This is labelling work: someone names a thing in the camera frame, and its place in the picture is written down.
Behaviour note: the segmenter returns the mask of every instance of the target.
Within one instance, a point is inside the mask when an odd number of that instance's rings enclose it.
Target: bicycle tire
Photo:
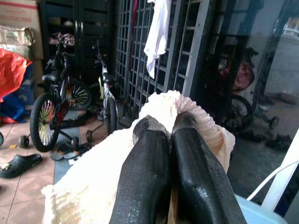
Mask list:
[[[53,95],[49,94],[49,93],[44,93],[41,96],[39,96],[36,101],[33,104],[32,107],[32,111],[31,111],[31,115],[30,115],[30,135],[31,135],[31,140],[33,145],[36,147],[36,149],[40,152],[48,152],[50,151],[56,144],[57,142],[57,138],[58,138],[58,130],[53,130],[52,136],[50,137],[49,143],[44,144],[42,142],[41,136],[40,136],[40,128],[42,129],[41,122],[43,118],[41,118],[42,116],[42,109],[43,109],[43,105],[45,103],[52,103],[53,108],[55,110],[56,107],[56,99],[54,98]]]
[[[107,132],[110,135],[117,129],[116,104],[112,97],[109,97],[107,100],[105,114],[107,118]]]
[[[69,100],[69,110],[70,111],[80,111],[88,108],[92,102],[92,93],[89,87],[82,81],[71,77],[70,85],[66,90],[66,98]]]
[[[227,125],[227,121],[228,121],[228,119],[234,120],[234,118],[232,118],[230,116],[232,112],[236,112],[236,111],[232,111],[234,109],[234,105],[233,105],[234,101],[239,102],[246,108],[246,115],[244,115],[241,118],[242,122],[240,125],[232,127],[232,126]],[[239,95],[233,95],[232,96],[232,108],[230,110],[225,111],[224,114],[221,116],[220,125],[225,127],[230,132],[235,133],[235,132],[243,131],[245,128],[247,128],[251,124],[252,120],[253,120],[253,110],[252,110],[250,103],[247,101],[247,99],[245,99],[244,97],[239,96]]]

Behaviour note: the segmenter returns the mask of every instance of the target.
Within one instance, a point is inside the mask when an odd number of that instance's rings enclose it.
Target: training wheel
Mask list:
[[[86,140],[88,142],[92,142],[92,140],[93,140],[93,133],[92,133],[91,130],[87,130],[87,132],[86,132]]]
[[[26,135],[22,135],[19,138],[19,147],[20,148],[28,148],[29,146],[29,138]]]
[[[78,145],[79,145],[79,138],[78,138],[78,137],[74,137],[74,138],[71,140],[71,149],[72,149],[73,151],[77,150]]]
[[[3,134],[0,132],[0,146],[3,145],[3,142],[4,142],[4,136],[3,136]]]

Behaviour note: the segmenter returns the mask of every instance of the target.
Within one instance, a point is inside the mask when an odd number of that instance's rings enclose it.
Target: plastic bag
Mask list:
[[[24,104],[13,94],[9,94],[3,98],[4,102],[1,103],[1,123],[17,123],[25,122],[22,118],[25,112]]]
[[[0,49],[0,102],[20,87],[25,70],[31,63],[18,54]]]

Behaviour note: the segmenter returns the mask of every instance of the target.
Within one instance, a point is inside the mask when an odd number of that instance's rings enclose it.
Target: door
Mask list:
[[[200,64],[200,49],[209,0],[177,0],[171,4],[166,53],[156,60],[155,79],[146,69],[144,46],[150,30],[154,4],[140,0],[132,27],[134,1],[119,1],[116,74],[121,94],[134,115],[154,92],[177,90],[190,96],[194,73]]]
[[[54,33],[70,33],[75,37],[75,46],[68,47],[71,68],[79,76],[79,11],[78,0],[42,0],[41,21],[43,32],[44,64],[55,55],[56,46],[49,44]]]
[[[87,84],[97,82],[101,67],[95,66],[96,51],[100,43],[102,54],[108,51],[108,2],[79,0],[79,44],[82,79]]]

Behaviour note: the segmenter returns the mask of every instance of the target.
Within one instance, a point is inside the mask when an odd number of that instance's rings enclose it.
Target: sandal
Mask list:
[[[16,155],[14,159],[4,165],[0,166],[0,177],[2,178],[14,178],[31,167],[36,166],[43,161],[40,154],[33,154],[29,156]]]

